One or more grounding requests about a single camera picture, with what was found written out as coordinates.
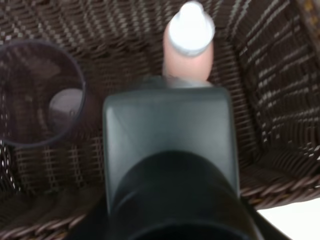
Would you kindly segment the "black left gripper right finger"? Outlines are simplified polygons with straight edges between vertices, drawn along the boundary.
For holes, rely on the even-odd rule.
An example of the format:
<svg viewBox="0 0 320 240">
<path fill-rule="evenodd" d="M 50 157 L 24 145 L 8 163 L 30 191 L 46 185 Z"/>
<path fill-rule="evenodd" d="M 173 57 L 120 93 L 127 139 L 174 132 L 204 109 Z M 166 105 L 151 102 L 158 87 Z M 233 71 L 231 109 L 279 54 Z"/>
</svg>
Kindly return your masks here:
<svg viewBox="0 0 320 240">
<path fill-rule="evenodd" d="M 253 219 L 256 227 L 265 240 L 290 240 L 283 232 L 273 226 L 268 220 L 260 215 L 256 209 L 248 203 L 248 201 L 241 197 L 241 202 Z"/>
</svg>

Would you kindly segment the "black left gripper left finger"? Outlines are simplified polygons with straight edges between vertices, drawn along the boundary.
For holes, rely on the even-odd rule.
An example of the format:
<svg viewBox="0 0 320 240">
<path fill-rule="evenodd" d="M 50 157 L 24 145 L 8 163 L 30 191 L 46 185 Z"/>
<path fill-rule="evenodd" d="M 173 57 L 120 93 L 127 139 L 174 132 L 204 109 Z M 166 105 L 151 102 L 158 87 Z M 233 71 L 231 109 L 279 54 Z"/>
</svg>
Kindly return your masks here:
<svg viewBox="0 0 320 240">
<path fill-rule="evenodd" d="M 69 231 L 64 240 L 106 240 L 108 230 L 107 200 L 103 195 L 94 208 Z"/>
</svg>

